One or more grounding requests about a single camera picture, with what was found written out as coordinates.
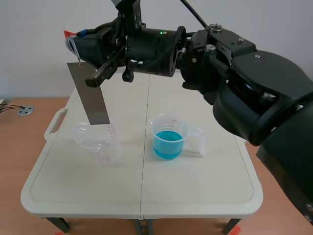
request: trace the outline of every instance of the wooden floor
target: wooden floor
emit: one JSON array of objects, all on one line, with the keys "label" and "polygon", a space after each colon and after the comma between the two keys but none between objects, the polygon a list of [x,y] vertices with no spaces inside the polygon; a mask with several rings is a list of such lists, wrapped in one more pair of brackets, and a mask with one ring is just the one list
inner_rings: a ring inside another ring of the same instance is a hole
[{"label": "wooden floor", "polygon": [[[0,235],[54,235],[45,219],[27,213],[20,202],[22,187],[44,144],[44,132],[67,99],[16,99],[15,105],[33,105],[35,111],[19,117],[16,110],[0,113]],[[264,202],[251,218],[240,222],[240,235],[313,235],[311,226],[283,194],[272,175],[247,145],[264,191]],[[66,219],[71,235],[135,235],[131,221]],[[162,219],[155,235],[221,235],[224,219]]]}]

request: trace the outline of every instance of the table seam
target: table seam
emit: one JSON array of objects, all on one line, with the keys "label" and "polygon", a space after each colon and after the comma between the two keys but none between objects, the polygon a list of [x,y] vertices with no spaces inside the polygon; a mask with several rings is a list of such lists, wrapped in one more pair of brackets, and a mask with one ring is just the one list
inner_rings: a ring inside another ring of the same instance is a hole
[{"label": "table seam", "polygon": [[143,161],[142,161],[142,176],[141,176],[141,193],[140,193],[140,206],[139,206],[139,216],[141,216],[141,201],[142,201],[142,186],[143,186],[143,170],[145,163],[145,149],[146,149],[146,136],[147,136],[147,118],[148,118],[148,105],[149,105],[149,87],[150,87],[150,75],[148,78],[148,95],[147,95],[147,110],[146,110],[146,128],[145,128],[145,141],[143,147]]}]

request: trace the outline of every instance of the plastic measuring cup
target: plastic measuring cup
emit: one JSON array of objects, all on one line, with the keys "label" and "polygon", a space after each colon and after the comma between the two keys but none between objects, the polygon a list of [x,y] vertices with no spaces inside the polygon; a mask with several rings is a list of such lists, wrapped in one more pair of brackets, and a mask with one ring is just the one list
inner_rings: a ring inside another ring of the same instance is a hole
[{"label": "plastic measuring cup", "polygon": [[165,159],[177,157],[188,137],[196,137],[200,141],[199,153],[205,155],[204,131],[195,126],[188,126],[186,119],[175,114],[160,114],[149,121],[153,137],[153,150]]},{"label": "plastic measuring cup", "polygon": [[110,164],[120,157],[120,146],[114,124],[89,125],[80,122],[73,130],[73,138],[101,164]]}]

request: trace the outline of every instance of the table leg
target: table leg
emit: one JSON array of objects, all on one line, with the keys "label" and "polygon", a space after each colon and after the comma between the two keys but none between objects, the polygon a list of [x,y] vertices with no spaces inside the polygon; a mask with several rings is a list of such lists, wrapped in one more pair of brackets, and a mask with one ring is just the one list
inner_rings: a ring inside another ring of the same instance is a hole
[{"label": "table leg", "polygon": [[58,227],[63,233],[67,233],[69,231],[69,226],[63,218],[46,218],[56,227]]},{"label": "table leg", "polygon": [[[141,224],[142,221],[145,221],[147,224],[142,225]],[[134,219],[133,222],[137,231],[137,235],[145,235],[144,233],[145,230],[148,231],[148,235],[154,235],[153,227],[152,227],[152,222],[153,222],[152,219],[144,219],[144,220]]]},{"label": "table leg", "polygon": [[241,219],[231,219],[223,228],[222,233],[228,235],[230,231],[239,223]]}]

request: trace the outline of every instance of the red tag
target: red tag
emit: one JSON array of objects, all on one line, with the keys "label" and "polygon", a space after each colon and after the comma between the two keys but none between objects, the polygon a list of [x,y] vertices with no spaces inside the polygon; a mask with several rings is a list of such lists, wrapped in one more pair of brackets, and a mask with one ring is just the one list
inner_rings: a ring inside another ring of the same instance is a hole
[{"label": "red tag", "polygon": [[76,33],[68,32],[66,30],[64,30],[63,32],[64,32],[65,38],[68,38],[69,36],[72,36],[72,35],[76,35]]},{"label": "red tag", "polygon": [[232,231],[230,231],[229,235],[238,235],[241,231],[241,228],[238,226],[235,226]]}]

